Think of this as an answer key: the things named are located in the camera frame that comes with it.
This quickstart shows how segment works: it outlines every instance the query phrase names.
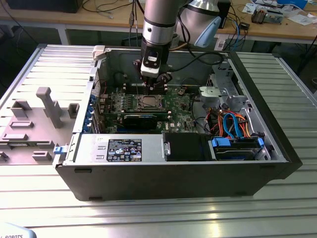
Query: workbench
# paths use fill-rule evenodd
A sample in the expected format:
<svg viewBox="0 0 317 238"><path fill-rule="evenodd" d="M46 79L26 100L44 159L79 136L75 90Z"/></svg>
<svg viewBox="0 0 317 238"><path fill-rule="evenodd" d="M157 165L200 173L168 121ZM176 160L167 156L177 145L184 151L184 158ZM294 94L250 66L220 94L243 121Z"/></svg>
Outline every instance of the workbench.
<svg viewBox="0 0 317 238"><path fill-rule="evenodd" d="M97 5L107 2L112 2L112 0L96 0ZM317 34L317 29L314 25L310 24L302 26L286 18L283 19L282 24L280 25L269 23L253 24L251 22L251 15L242 13L243 5L249 1L233 0L232 2L236 14L241 18L241 21L250 24L250 29L246 37L247 40L311 44ZM127 3L128 0L120 0L115 4L105 6L104 9L114 8ZM114 32L129 31L128 22L131 12L130 5L113 10L111 14L113 19L95 12L88 12L83 8L80 8L76 14L73 14L48 11L11 10L7 5L6 7L11 15L15 17L22 26L57 29L60 41L63 45L70 45L67 29ZM93 0L89 1L85 7L91 10L96 10ZM306 9L316 11L317 7L308 5ZM143 15L138 9L139 32L142 32L143 21ZM17 25L2 9L2 7L0 8L0 25ZM233 28L231 22L227 20L225 27L217 31L215 36L217 38L215 50L222 50L224 46L223 41L231 39L234 33L235 29Z"/></svg>
<svg viewBox="0 0 317 238"><path fill-rule="evenodd" d="M38 47L0 100L0 132L16 100L42 107L36 97L41 86L52 88L61 107L79 103L94 65L92 51L90 46ZM238 57L303 162L290 177L269 182L254 196L83 202L49 161L1 162L0 222L31 228L38 238L316 237L317 101L283 59L257 53Z"/></svg>

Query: circuit board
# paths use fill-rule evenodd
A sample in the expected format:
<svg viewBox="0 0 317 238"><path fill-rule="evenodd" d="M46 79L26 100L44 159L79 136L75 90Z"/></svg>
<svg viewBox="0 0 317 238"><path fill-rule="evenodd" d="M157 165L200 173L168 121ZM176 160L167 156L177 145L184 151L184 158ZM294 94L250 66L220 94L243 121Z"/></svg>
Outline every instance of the circuit board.
<svg viewBox="0 0 317 238"><path fill-rule="evenodd" d="M107 89L103 133L136 133L122 124L125 115L153 115L156 129L137 133L197 132L190 110L190 94L180 87L169 87L165 95L126 94L123 89Z"/></svg>

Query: warning label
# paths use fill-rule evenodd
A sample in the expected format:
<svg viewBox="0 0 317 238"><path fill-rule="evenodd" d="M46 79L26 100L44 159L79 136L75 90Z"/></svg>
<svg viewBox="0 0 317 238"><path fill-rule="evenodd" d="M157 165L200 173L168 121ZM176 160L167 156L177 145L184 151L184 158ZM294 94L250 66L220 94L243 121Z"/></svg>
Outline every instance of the warning label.
<svg viewBox="0 0 317 238"><path fill-rule="evenodd" d="M107 160L109 162L142 161L141 139L110 139Z"/></svg>

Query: motherboard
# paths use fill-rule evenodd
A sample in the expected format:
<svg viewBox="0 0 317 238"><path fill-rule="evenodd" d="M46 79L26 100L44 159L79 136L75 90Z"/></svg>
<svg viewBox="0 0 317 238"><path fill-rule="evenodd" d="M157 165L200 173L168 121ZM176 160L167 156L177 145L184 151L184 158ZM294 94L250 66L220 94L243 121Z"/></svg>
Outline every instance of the motherboard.
<svg viewBox="0 0 317 238"><path fill-rule="evenodd" d="M168 87L145 95L140 86L107 88L101 96L103 133L197 132L191 114L193 94Z"/></svg>

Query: wooden tabletop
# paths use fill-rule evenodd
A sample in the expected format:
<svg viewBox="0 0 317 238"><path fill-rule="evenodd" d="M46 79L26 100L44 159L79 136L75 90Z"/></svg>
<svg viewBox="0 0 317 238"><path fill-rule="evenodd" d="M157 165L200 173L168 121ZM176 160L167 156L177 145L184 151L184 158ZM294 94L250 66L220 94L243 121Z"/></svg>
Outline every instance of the wooden tabletop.
<svg viewBox="0 0 317 238"><path fill-rule="evenodd" d="M103 3L110 3L113 0L95 0L97 5ZM237 15L244 21L250 24L248 35L250 36L264 36L275 38L292 38L302 40L313 40L317 34L317 27L313 24L302 26L287 18L284 18L282 24L254 24L251 22L251 15L242 13L243 5L249 2L248 0L232 0L233 7ZM128 0L119 0L115 4L103 6L102 9L110 9L124 4L128 4ZM94 0L90 0L85 7L87 9L96 10ZM93 26L115 26L115 27L129 27L129 15L131 12L131 5L121 7L113 10L113 19L95 12L88 12L80 8L76 14L63 12L49 12L49 11L29 11L29 10L11 10L6 5L8 11L18 21L26 22L44 22L44 23L61 23L61 24L78 24L78 25L93 25ZM317 7L308 5L305 9L317 10ZM4 9L0 8L0 19L11 20ZM138 10L138 27L143 27L143 15ZM235 29L229 20L226 21L225 27L219 29L218 33L234 34Z"/></svg>

